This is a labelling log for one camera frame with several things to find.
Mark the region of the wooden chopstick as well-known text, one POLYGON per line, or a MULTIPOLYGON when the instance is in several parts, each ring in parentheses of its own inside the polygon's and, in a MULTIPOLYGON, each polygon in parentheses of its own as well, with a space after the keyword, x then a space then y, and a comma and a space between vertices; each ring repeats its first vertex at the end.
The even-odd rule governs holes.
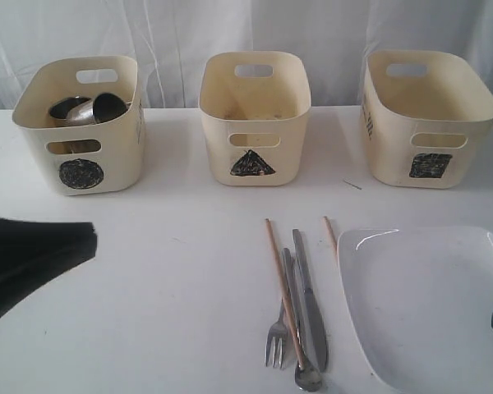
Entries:
POLYGON ((337 250, 337 241, 336 241, 336 236, 334 234, 334 229, 332 228, 331 221, 329 220, 329 218, 327 216, 324 216, 323 220, 324 220, 325 227, 326 227, 326 230, 327 230, 328 235, 329 235, 329 239, 330 239, 330 243, 332 245, 333 251, 336 251, 337 250))
POLYGON ((268 234, 270 247, 271 247, 271 251, 272 251, 272 255, 273 255, 273 259, 274 259, 274 264, 275 264, 276 271, 277 271, 278 278, 279 278, 279 286, 280 286, 280 290, 281 290, 281 296, 283 299, 284 309, 285 309, 285 312, 286 312, 287 318, 288 318, 288 326, 289 326, 291 336, 293 339, 294 350, 296 352, 297 362, 299 365, 298 368, 300 370, 303 370, 304 367, 306 366, 306 364, 305 364, 305 360, 304 360, 302 347, 301 347, 299 340, 298 340, 297 326, 295 323, 295 318, 294 318, 294 313, 293 313, 292 300, 291 300, 291 296, 290 296, 289 290, 288 290, 288 282, 287 282, 287 279, 285 276, 285 272, 283 270, 283 265, 281 264, 281 258, 279 257, 279 251, 278 251, 276 240, 274 237, 274 232, 273 232, 270 220, 268 218, 265 219, 265 228, 266 228, 266 231, 268 234))

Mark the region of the steel fork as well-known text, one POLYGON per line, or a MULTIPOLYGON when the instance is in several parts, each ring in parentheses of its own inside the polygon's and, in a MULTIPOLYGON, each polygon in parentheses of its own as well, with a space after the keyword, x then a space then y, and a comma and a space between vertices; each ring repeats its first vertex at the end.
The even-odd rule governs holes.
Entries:
POLYGON ((279 316, 267 333, 265 345, 265 367, 272 362, 274 368, 282 369, 288 339, 288 328, 284 322, 285 308, 283 300, 280 302, 279 316))

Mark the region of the white square plate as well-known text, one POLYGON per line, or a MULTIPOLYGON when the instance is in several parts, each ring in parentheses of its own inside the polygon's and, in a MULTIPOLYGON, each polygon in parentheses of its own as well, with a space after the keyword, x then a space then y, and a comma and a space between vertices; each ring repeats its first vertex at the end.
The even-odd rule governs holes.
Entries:
POLYGON ((352 325, 398 393, 493 393, 493 233, 357 229, 338 240, 352 325))

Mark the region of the cream bin with triangle mark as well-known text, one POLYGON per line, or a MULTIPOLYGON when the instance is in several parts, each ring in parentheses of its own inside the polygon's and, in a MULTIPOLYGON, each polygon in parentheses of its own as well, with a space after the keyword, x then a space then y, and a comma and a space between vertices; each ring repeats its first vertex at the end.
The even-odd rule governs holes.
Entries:
POLYGON ((299 170, 311 90, 291 53, 211 57, 199 97, 210 170, 227 186, 281 186, 299 170))

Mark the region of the cream bin with circle mark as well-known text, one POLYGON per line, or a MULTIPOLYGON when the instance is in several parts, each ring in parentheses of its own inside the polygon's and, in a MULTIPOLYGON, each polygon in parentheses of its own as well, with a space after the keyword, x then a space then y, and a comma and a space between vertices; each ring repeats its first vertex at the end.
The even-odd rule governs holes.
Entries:
POLYGON ((126 56, 78 57, 42 66, 12 114, 47 184, 61 195, 123 190, 140 177, 145 146, 138 66, 126 56), (48 110, 72 96, 116 94, 129 109, 111 121, 64 126, 48 110))

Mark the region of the steel mug with wire handle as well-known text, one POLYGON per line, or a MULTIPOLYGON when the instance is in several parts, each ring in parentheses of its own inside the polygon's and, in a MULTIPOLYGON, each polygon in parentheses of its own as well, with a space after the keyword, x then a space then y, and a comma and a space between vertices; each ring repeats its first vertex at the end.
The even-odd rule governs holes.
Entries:
POLYGON ((129 104, 116 94, 102 93, 71 109, 64 126, 87 126, 105 123, 123 115, 129 104))

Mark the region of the white curtain backdrop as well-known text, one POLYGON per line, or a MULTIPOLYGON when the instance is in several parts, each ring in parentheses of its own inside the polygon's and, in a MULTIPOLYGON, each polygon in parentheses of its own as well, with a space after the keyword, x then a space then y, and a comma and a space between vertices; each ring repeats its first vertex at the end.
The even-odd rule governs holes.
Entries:
POLYGON ((315 105, 360 98, 364 60, 425 49, 469 62, 493 93, 493 1, 0 1, 0 109, 65 57, 137 60, 152 108, 196 106, 218 53, 299 56, 315 105))

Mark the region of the steel table knife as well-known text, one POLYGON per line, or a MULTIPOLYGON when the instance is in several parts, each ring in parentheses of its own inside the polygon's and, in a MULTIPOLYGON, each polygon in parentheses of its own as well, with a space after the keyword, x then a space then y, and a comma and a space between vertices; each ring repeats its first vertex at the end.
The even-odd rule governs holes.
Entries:
POLYGON ((327 370, 329 361, 329 347, 326 336, 324 320, 313 290, 309 265, 302 234, 298 229, 293 229, 293 242, 297 254, 297 263, 302 278, 303 295, 306 306, 306 314, 311 330, 311 339, 314 346, 318 369, 321 372, 327 370))

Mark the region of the steel cup in bin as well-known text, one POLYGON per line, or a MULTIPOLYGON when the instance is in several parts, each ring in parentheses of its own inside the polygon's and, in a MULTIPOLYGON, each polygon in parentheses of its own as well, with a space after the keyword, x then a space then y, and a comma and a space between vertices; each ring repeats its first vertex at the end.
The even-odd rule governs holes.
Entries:
POLYGON ((56 102, 49 110, 49 116, 56 121, 65 121, 67 114, 75 107, 90 101, 90 98, 84 96, 72 96, 63 98, 56 102))

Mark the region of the steel spoon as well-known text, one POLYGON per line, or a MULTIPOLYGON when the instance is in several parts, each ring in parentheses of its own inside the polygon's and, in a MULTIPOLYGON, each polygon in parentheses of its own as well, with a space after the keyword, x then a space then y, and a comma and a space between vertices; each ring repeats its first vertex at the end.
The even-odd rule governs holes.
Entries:
POLYGON ((322 377, 320 372, 314 367, 310 360, 306 357, 303 349, 304 336, 301 330, 301 306, 299 294, 297 291, 297 281, 294 271, 293 257, 288 248, 283 249, 283 261, 285 264, 285 272, 288 280, 288 289, 293 306, 294 321, 297 329, 297 341, 299 344, 299 355, 302 357, 302 362, 297 362, 294 378, 295 383, 306 392, 317 392, 322 387, 322 377))

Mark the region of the cream bin with square mark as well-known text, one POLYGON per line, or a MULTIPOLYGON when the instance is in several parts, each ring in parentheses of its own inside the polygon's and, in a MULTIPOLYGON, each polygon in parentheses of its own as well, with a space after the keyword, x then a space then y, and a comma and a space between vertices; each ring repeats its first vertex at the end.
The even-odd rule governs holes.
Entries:
POLYGON ((366 59, 362 139, 372 175, 390 186, 448 189, 493 127, 493 94, 456 55, 380 50, 366 59))

